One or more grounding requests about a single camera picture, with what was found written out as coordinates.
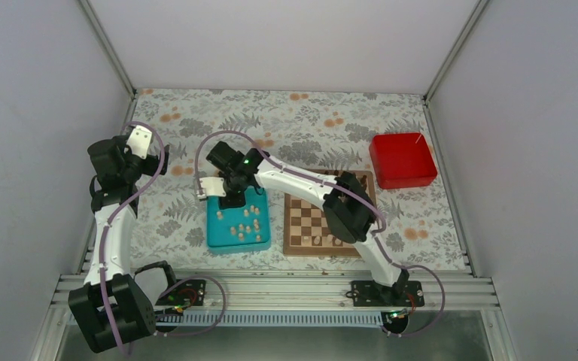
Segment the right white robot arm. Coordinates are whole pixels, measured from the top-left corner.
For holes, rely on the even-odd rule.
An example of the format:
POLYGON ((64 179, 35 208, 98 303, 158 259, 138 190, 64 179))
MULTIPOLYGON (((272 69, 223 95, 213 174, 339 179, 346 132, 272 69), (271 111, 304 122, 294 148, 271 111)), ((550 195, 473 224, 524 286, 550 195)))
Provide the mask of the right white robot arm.
POLYGON ((368 265, 379 300, 395 306, 406 297, 408 273, 394 264, 381 243, 385 217, 367 195, 357 177, 314 173, 282 162, 259 147, 242 153, 224 141, 206 157, 217 177, 198 177, 197 196, 235 197, 246 189, 276 190, 297 197, 320 209, 330 233, 352 245, 368 265))

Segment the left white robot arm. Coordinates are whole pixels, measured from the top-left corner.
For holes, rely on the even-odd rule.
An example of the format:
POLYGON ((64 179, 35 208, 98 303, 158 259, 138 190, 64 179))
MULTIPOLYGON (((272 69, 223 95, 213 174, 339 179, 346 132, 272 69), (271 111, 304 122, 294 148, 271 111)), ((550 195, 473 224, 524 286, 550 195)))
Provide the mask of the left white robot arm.
POLYGON ((90 183, 91 210, 96 222, 95 252, 83 285, 68 294, 68 306, 91 351, 101 353, 152 335, 154 304, 178 298, 179 283, 165 275, 155 278, 149 297, 130 271, 130 242, 137 222, 136 186, 166 172, 167 146, 159 155, 148 150, 153 136, 133 130, 128 135, 98 141, 87 149, 96 172, 90 183))

